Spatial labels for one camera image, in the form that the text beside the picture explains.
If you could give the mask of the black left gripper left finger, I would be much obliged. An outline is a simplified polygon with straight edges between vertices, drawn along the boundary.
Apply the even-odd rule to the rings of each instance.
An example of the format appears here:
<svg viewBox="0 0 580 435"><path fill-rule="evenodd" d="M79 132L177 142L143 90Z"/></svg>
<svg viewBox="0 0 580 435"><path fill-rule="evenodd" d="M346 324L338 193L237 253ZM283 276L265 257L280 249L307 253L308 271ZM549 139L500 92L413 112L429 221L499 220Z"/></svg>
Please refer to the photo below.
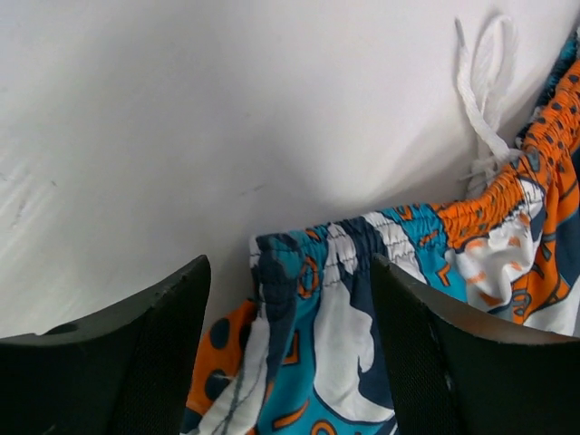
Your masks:
<svg viewBox="0 0 580 435"><path fill-rule="evenodd" d="M179 433L210 281L199 256L96 313L2 339L2 433Z"/></svg>

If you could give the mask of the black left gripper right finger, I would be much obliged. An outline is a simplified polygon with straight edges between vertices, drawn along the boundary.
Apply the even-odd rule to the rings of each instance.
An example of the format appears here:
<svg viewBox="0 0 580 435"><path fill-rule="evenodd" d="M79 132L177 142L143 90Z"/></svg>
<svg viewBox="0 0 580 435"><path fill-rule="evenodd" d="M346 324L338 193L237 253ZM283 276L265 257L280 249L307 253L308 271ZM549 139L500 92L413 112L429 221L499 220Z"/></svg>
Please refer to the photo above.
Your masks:
<svg viewBox="0 0 580 435"><path fill-rule="evenodd" d="M481 312L385 256L371 286L400 433L578 433L578 339Z"/></svg>

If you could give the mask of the colourful patterned shorts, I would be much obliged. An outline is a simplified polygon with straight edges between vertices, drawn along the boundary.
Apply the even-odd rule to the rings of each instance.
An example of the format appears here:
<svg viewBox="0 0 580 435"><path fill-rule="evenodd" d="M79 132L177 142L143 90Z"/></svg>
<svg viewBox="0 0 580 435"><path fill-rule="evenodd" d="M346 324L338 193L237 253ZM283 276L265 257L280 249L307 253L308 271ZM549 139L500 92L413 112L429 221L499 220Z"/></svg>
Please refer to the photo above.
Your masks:
<svg viewBox="0 0 580 435"><path fill-rule="evenodd" d="M499 15L459 47L464 199L251 240L254 297L201 339L182 433L579 431L579 35L508 145L515 46Z"/></svg>

